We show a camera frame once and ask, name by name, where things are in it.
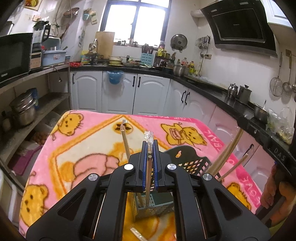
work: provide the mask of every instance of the blue dish rack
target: blue dish rack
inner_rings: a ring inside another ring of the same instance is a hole
[[[141,54],[141,64],[142,65],[146,64],[146,65],[152,66],[152,59],[153,59],[152,54],[148,54],[148,53]]]

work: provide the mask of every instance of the black countertop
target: black countertop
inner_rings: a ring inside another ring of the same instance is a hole
[[[122,70],[126,73],[147,74],[173,79],[180,84],[204,96],[228,115],[234,118],[238,126],[253,136],[263,149],[278,163],[296,166],[296,159],[289,152],[289,146],[279,137],[266,130],[266,127],[254,118],[253,108],[227,97],[227,90],[212,84],[197,82],[187,77],[176,77],[158,70],[128,67],[101,67],[85,65],[71,68],[71,71],[112,71]]]

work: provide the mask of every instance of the window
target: window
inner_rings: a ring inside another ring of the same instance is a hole
[[[114,41],[159,45],[165,40],[171,0],[108,0],[100,31],[115,32]]]

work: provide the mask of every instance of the range hood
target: range hood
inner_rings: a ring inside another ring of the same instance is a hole
[[[209,22],[216,48],[277,57],[274,34],[260,0],[222,0],[201,11]]]

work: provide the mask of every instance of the blender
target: blender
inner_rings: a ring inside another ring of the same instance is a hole
[[[50,33],[49,21],[38,21],[33,27],[32,52],[30,62],[30,73],[43,70],[42,43],[48,39]]]

